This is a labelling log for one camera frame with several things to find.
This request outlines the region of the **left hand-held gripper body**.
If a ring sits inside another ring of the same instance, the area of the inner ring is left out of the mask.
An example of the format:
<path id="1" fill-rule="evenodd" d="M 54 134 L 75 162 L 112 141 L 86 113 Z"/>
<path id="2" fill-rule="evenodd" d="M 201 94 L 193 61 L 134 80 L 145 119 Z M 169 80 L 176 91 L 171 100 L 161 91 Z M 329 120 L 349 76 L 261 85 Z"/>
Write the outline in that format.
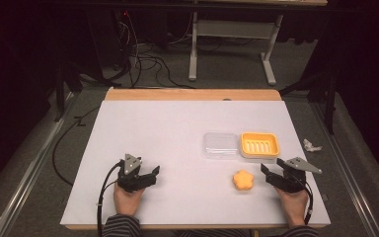
<path id="1" fill-rule="evenodd" d="M 141 164 L 140 157 L 136 158 L 126 153 L 119 163 L 120 169 L 117 174 L 117 185 L 129 193 L 144 189 L 144 182 L 139 176 Z"/>

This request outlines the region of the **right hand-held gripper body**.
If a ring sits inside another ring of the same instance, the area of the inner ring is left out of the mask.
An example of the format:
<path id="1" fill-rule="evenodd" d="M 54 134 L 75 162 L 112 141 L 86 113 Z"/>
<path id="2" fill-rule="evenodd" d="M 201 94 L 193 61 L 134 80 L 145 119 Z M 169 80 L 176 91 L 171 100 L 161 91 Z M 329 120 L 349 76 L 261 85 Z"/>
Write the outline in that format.
<path id="1" fill-rule="evenodd" d="M 283 170 L 283 175 L 277 179 L 275 186 L 288 193 L 297 193 L 306 188 L 306 173 L 322 174 L 320 168 L 310 164 L 306 160 L 295 157 L 285 161 L 290 169 Z"/>

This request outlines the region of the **orange flower-shaped soap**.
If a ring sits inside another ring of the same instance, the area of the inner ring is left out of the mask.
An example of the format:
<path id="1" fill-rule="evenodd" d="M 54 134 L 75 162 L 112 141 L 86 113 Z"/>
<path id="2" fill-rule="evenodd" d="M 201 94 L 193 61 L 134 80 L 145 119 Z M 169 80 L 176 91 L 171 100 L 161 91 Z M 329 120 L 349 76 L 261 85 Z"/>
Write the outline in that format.
<path id="1" fill-rule="evenodd" d="M 248 191 L 254 185 L 254 178 L 246 170 L 240 170 L 233 176 L 233 184 L 238 191 Z"/>

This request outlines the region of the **yellow soap dish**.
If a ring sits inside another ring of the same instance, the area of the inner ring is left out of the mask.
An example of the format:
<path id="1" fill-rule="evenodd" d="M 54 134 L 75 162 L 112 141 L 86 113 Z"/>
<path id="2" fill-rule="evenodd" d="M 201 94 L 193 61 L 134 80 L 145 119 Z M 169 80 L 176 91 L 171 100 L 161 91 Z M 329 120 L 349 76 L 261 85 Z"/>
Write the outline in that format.
<path id="1" fill-rule="evenodd" d="M 240 136 L 240 154 L 243 159 L 274 163 L 280 153 L 278 139 L 269 132 L 243 132 Z"/>

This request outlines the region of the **clear plastic lid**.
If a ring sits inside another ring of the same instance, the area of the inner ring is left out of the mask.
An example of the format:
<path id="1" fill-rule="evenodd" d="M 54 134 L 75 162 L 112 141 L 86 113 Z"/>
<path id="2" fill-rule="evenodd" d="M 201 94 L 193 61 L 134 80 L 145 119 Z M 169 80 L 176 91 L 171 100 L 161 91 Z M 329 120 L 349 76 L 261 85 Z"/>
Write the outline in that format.
<path id="1" fill-rule="evenodd" d="M 239 154 L 238 137 L 228 132 L 208 132 L 202 139 L 202 152 L 208 158 L 232 159 Z"/>

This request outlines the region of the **person's left hand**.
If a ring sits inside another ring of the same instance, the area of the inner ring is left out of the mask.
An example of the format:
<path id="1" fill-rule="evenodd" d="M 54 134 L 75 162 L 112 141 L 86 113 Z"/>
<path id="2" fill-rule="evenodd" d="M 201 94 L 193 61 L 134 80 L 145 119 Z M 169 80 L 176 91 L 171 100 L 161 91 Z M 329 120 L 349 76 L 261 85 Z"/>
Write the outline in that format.
<path id="1" fill-rule="evenodd" d="M 114 208 L 117 214 L 133 216 L 140 205 L 144 189 L 129 193 L 119 187 L 114 186 Z"/>

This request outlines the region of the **person's right hand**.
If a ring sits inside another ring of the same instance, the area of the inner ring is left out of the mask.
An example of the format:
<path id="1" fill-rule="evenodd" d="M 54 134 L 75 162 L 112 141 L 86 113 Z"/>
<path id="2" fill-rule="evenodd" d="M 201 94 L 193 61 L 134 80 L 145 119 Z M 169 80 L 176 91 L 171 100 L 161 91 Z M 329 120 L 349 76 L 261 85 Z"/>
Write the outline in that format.
<path id="1" fill-rule="evenodd" d="M 305 211 L 308 203 L 306 191 L 287 193 L 281 189 L 275 189 L 280 197 L 282 210 L 290 228 L 305 224 Z"/>

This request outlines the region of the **crumpled white paper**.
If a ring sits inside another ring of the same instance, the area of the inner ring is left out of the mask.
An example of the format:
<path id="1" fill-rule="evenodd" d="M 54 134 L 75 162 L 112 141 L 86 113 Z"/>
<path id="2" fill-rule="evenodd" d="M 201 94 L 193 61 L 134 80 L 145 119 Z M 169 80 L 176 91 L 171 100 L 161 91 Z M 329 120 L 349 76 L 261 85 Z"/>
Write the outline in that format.
<path id="1" fill-rule="evenodd" d="M 323 149 L 322 146 L 314 146 L 313 143 L 306 138 L 303 139 L 303 147 L 308 152 L 317 152 Z"/>

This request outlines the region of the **black metal stand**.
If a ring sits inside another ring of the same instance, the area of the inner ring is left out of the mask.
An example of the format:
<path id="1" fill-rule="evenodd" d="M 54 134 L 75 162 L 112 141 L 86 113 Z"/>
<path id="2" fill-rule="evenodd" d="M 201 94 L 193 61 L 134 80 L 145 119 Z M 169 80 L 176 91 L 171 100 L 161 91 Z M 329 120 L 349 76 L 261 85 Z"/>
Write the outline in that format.
<path id="1" fill-rule="evenodd" d="M 335 95 L 339 71 L 334 66 L 327 66 L 325 69 L 306 76 L 281 90 L 280 96 L 288 95 L 291 92 L 309 89 L 307 99 L 309 102 L 318 103 L 325 101 L 324 125 L 330 134 L 334 133 L 333 119 L 335 111 Z"/>
<path id="2" fill-rule="evenodd" d="M 65 114 L 67 91 L 80 93 L 82 89 L 76 64 L 60 56 L 55 74 L 56 121 L 60 121 Z"/>

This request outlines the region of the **aluminium floor rail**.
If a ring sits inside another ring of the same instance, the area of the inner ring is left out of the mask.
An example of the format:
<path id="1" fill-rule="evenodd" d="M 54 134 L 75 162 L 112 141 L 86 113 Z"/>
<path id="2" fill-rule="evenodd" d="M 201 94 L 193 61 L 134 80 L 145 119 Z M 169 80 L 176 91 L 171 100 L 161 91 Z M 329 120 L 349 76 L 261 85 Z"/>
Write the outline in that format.
<path id="1" fill-rule="evenodd" d="M 325 136 L 327 137 L 331 150 L 335 154 L 336 165 L 341 172 L 341 179 L 346 187 L 349 197 L 356 209 L 361 223 L 368 237 L 379 237 L 379 225 L 374 218 L 373 212 L 369 206 L 367 198 L 363 194 L 356 179 L 354 178 L 346 160 L 341 152 L 341 148 L 337 143 L 335 136 L 330 133 L 328 127 L 324 123 L 324 112 L 321 107 L 316 103 L 311 103 L 310 107 L 318 118 L 318 123 L 323 129 Z"/>
<path id="2" fill-rule="evenodd" d="M 53 105 L 29 133 L 0 177 L 0 237 L 40 232 L 38 220 L 57 221 L 66 192 L 49 164 L 51 150 L 79 95 L 69 92 L 61 114 Z"/>

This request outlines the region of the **white metal desk frame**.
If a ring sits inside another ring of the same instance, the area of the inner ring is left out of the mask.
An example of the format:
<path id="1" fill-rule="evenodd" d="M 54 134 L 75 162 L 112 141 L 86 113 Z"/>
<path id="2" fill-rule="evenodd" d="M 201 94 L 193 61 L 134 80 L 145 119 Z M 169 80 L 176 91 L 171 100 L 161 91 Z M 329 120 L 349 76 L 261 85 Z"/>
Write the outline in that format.
<path id="1" fill-rule="evenodd" d="M 265 78 L 270 86 L 276 79 L 270 64 L 270 56 L 274 48 L 281 23 L 282 15 L 278 15 L 271 23 L 236 22 L 200 20 L 197 13 L 192 14 L 191 50 L 189 56 L 189 80 L 197 78 L 197 39 L 199 37 L 237 38 L 250 40 L 267 40 L 266 51 L 261 53 L 261 62 Z"/>

